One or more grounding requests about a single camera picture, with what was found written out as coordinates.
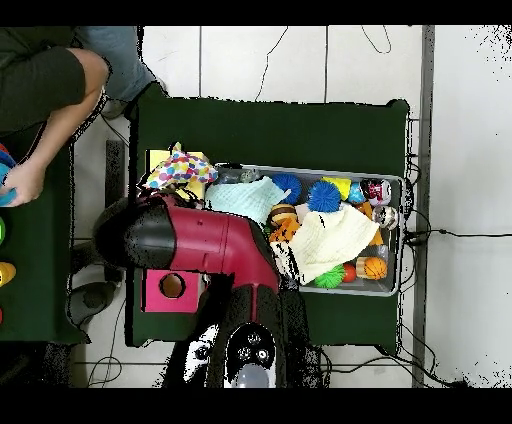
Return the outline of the person's hand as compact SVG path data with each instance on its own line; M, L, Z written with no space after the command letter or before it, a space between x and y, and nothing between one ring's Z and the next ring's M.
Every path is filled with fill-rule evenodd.
M35 159L11 169L1 186L2 194L15 191L15 196L6 207L17 207L36 200L43 191L46 169L46 163Z

